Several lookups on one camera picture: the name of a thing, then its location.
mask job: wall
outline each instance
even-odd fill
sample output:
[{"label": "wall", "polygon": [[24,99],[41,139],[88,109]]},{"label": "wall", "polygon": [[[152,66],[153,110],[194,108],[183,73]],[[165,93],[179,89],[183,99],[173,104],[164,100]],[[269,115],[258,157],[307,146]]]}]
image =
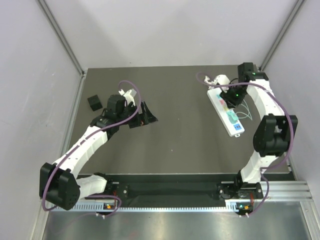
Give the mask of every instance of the wall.
[{"label": "wall", "polygon": [[320,210],[320,1],[307,0],[265,72],[277,98],[298,117],[292,162]]},{"label": "wall", "polygon": [[0,239],[30,237],[39,172],[61,153],[80,76],[35,0],[0,8]]},{"label": "wall", "polygon": [[46,0],[83,68],[261,64],[292,0]]}]

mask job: metal beam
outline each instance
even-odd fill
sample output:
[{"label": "metal beam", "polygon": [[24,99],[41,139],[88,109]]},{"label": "metal beam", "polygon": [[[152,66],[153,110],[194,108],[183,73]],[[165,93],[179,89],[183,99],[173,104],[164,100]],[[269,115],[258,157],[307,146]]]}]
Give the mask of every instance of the metal beam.
[{"label": "metal beam", "polygon": [[74,52],[72,51],[65,35],[63,34],[61,28],[59,27],[54,15],[52,14],[48,4],[46,3],[45,0],[36,0],[37,3],[39,4],[40,8],[42,9],[44,15],[48,19],[50,25],[52,26],[54,32],[56,33],[59,41],[61,42],[63,48],[65,49],[66,53],[70,57],[74,67],[77,69],[77,71],[80,73],[80,75],[84,75],[85,71],[81,67],[79,61],[77,60]]},{"label": "metal beam", "polygon": [[261,67],[259,67],[259,69],[261,71],[264,71],[265,68],[267,67],[270,59],[272,58],[272,56],[274,55],[276,49],[278,48],[279,44],[281,43],[281,41],[283,40],[286,32],[288,31],[289,27],[292,25],[293,20],[296,18],[296,16],[298,15],[300,9],[302,8],[303,4],[305,3],[306,0],[297,0],[295,2],[295,5],[293,6],[289,16],[287,17],[286,21],[284,22],[280,32],[278,33],[277,37],[275,38],[271,48],[269,49],[267,55],[265,56]]}]

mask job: blue label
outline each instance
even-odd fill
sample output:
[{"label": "blue label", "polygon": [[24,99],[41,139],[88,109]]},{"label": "blue label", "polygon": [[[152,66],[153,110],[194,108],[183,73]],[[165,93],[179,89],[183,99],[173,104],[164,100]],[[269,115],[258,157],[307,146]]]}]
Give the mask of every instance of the blue label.
[{"label": "blue label", "polygon": [[234,126],[234,128],[235,128],[235,130],[241,130],[242,129],[242,127],[240,126],[240,124],[235,124],[235,125],[233,125]]}]

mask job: purple cable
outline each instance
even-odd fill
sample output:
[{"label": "purple cable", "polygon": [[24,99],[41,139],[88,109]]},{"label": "purple cable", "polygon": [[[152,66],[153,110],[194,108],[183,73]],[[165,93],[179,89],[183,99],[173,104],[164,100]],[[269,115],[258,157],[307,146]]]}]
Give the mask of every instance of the purple cable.
[{"label": "purple cable", "polygon": [[245,85],[251,85],[251,86],[255,86],[258,88],[261,88],[262,90],[266,91],[266,93],[270,96],[270,98],[272,98],[272,100],[274,102],[276,102],[278,104],[278,106],[282,109],[282,111],[284,112],[284,115],[286,117],[286,119],[288,120],[288,124],[289,124],[289,130],[290,130],[290,144],[289,144],[289,148],[287,151],[287,154],[284,156],[283,160],[281,162],[279,162],[278,164],[274,165],[274,166],[269,166],[269,167],[261,167],[261,178],[263,180],[265,180],[266,182],[266,193],[262,199],[262,201],[259,203],[259,205],[255,208],[255,210],[253,210],[249,216],[251,216],[252,214],[254,214],[259,208],[261,208],[262,204],[266,201],[268,194],[269,194],[269,189],[270,189],[270,185],[269,185],[269,181],[266,179],[266,177],[262,174],[263,170],[268,170],[268,169],[276,169],[278,167],[280,167],[281,165],[283,165],[290,156],[290,153],[292,151],[293,148],[293,143],[294,143],[294,127],[292,125],[291,119],[290,119],[290,115],[288,113],[288,111],[285,109],[285,107],[275,98],[275,96],[273,96],[270,92],[267,91],[267,89],[259,84],[255,84],[253,82],[239,82],[239,83],[233,83],[233,84],[226,84],[226,85],[214,85],[214,84],[207,84],[204,81],[200,80],[200,75],[205,75],[208,76],[210,79],[213,79],[210,75],[204,73],[204,72],[198,72],[196,74],[196,79],[198,80],[198,82],[202,83],[203,85],[209,86],[209,87],[213,87],[213,88],[222,88],[222,87],[233,87],[233,86],[245,86]]},{"label": "purple cable", "polygon": [[[88,196],[87,198],[111,198],[111,199],[115,199],[118,201],[118,204],[116,206],[116,208],[114,209],[113,212],[111,212],[110,214],[108,215],[104,215],[105,218],[108,218],[108,217],[111,217],[112,215],[114,215],[118,210],[119,208],[121,207],[121,204],[122,204],[122,201],[119,197],[117,196],[113,196],[113,195],[91,195],[91,196]],[[93,215],[97,215],[98,213],[95,213],[95,212],[88,212],[88,213],[85,213],[85,214],[82,214],[78,217],[76,217],[75,219],[71,220],[70,222],[68,222],[65,227],[63,229],[61,229],[60,231],[55,231],[53,229],[53,226],[52,224],[49,225],[50,227],[50,230],[51,232],[54,234],[54,235],[59,235],[60,233],[62,233],[63,231],[65,231],[67,228],[69,228],[72,224],[74,224],[76,221],[78,221],[79,219],[85,217],[85,216],[93,216]]]},{"label": "purple cable", "polygon": [[[131,120],[131,119],[139,112],[139,108],[140,108],[140,106],[141,106],[141,95],[140,95],[139,89],[137,88],[137,86],[136,86],[135,84],[133,84],[132,82],[130,82],[130,81],[128,81],[128,80],[120,81],[119,84],[118,84],[118,87],[120,87],[120,85],[123,84],[123,83],[128,83],[128,84],[130,84],[130,85],[134,88],[134,90],[136,91],[136,93],[137,93],[137,95],[138,95],[138,97],[139,97],[139,102],[138,102],[138,105],[137,105],[136,110],[135,110],[134,113],[133,113],[131,116],[129,116],[127,119],[122,120],[122,121],[119,121],[119,122],[114,123],[114,124],[111,124],[111,125],[108,125],[108,126],[105,126],[105,127],[103,127],[103,128],[100,128],[99,130],[94,131],[94,132],[91,133],[89,136],[87,136],[87,137],[85,138],[85,140],[88,140],[89,138],[91,138],[93,135],[95,135],[95,134],[98,133],[98,132],[101,132],[101,131],[103,131],[103,130],[110,129],[110,128],[113,128],[113,127],[116,127],[116,126],[119,126],[119,125],[121,125],[121,124],[126,123],[127,121]],[[53,209],[55,209],[55,208],[57,207],[57,206],[53,206],[53,207],[51,207],[51,208],[47,208],[47,207],[46,207],[46,197],[47,197],[47,193],[48,193],[49,186],[50,186],[50,184],[51,184],[52,179],[54,178],[54,175],[55,175],[56,172],[58,171],[59,167],[60,167],[60,166],[71,156],[71,154],[73,154],[78,148],[79,148],[79,145],[77,145],[77,146],[75,146],[74,148],[72,148],[72,149],[70,150],[70,152],[67,153],[67,154],[64,156],[64,158],[56,165],[55,169],[52,171],[50,177],[48,178],[48,181],[47,181],[47,183],[46,183],[46,185],[45,185],[45,188],[44,188],[44,191],[43,191],[42,202],[41,202],[42,208],[43,208],[44,211],[46,211],[46,212],[47,212],[47,211],[51,211],[51,210],[53,210]]]}]

